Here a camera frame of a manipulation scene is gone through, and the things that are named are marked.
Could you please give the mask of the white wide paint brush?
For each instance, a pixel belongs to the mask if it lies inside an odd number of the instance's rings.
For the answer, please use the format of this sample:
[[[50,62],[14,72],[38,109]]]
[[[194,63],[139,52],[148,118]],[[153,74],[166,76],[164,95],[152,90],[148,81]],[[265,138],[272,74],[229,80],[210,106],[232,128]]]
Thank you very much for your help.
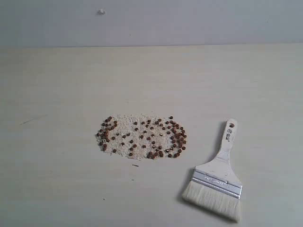
[[[185,201],[234,222],[241,219],[242,192],[242,183],[230,164],[237,129],[235,119],[226,121],[218,153],[211,161],[195,167],[182,193]]]

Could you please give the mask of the pile of white grains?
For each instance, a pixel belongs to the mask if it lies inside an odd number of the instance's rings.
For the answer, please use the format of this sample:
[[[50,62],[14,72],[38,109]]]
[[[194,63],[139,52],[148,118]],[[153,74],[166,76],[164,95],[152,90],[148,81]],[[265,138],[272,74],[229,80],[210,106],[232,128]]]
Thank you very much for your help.
[[[184,126],[174,116],[109,116],[95,138],[102,152],[129,159],[178,158],[187,145]]]

